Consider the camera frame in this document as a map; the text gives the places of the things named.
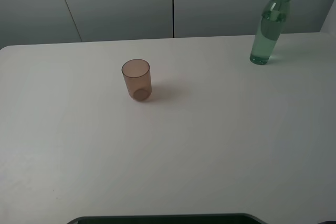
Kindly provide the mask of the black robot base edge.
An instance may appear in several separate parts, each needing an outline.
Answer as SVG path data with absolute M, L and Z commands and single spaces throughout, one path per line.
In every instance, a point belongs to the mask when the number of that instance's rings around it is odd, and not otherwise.
M 92 216 L 79 217 L 70 223 L 110 224 L 185 224 L 185 223 L 264 223 L 249 214 L 149 215 L 149 216 Z

